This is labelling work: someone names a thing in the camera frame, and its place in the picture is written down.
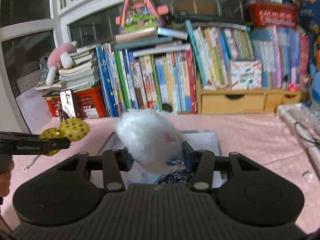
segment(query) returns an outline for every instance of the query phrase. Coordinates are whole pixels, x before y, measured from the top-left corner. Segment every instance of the white plush toy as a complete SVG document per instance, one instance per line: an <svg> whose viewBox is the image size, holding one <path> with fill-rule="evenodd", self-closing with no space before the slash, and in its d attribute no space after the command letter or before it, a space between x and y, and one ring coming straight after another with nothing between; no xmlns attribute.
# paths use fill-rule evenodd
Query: white plush toy
<svg viewBox="0 0 320 240"><path fill-rule="evenodd" d="M116 133L132 158L149 173L165 174L182 163L182 133L154 110L130 109L123 113Z"/></svg>

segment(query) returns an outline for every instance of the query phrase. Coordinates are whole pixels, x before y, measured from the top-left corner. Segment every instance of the label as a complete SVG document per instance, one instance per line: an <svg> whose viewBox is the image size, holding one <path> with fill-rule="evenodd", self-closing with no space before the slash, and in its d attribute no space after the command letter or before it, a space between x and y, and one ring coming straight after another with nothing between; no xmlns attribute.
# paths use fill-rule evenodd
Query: label
<svg viewBox="0 0 320 240"><path fill-rule="evenodd" d="M97 108L87 108L84 111L89 118L99 118Z"/></svg>

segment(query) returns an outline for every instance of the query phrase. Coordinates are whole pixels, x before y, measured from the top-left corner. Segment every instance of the human hand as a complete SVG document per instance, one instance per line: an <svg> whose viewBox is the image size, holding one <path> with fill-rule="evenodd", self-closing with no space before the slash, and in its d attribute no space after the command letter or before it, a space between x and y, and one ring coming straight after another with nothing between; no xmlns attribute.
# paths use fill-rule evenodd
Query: human hand
<svg viewBox="0 0 320 240"><path fill-rule="evenodd" d="M10 163L8 171L0 174L0 197L6 197L10 190L10 179L11 179L11 171L14 168L14 163Z"/></svg>

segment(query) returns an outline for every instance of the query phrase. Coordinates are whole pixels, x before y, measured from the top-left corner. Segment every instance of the drawer handle cutout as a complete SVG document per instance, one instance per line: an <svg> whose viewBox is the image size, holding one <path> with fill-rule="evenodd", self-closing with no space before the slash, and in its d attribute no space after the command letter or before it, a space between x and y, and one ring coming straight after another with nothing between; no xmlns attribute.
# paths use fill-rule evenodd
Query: drawer handle cutout
<svg viewBox="0 0 320 240"><path fill-rule="evenodd" d="M231 100L237 100L237 99L243 98L244 94L243 95L224 95L224 96Z"/></svg>
<svg viewBox="0 0 320 240"><path fill-rule="evenodd" d="M292 99L295 98L297 95L284 95L285 98L287 99Z"/></svg>

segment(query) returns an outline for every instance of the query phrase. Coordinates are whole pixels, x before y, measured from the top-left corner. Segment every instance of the red basket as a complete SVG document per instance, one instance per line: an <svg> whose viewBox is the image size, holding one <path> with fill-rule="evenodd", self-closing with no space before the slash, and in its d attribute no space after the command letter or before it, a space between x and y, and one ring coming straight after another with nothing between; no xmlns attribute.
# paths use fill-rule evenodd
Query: red basket
<svg viewBox="0 0 320 240"><path fill-rule="evenodd" d="M75 95L75 104L78 107L79 117L87 117L85 109L96 108L99 117L106 117L107 111L103 102L101 85L92 89L77 92ZM59 116L60 97L46 98L50 112L53 117Z"/></svg>
<svg viewBox="0 0 320 240"><path fill-rule="evenodd" d="M297 25L298 9L295 6L256 2L250 4L248 10L256 26L295 28Z"/></svg>

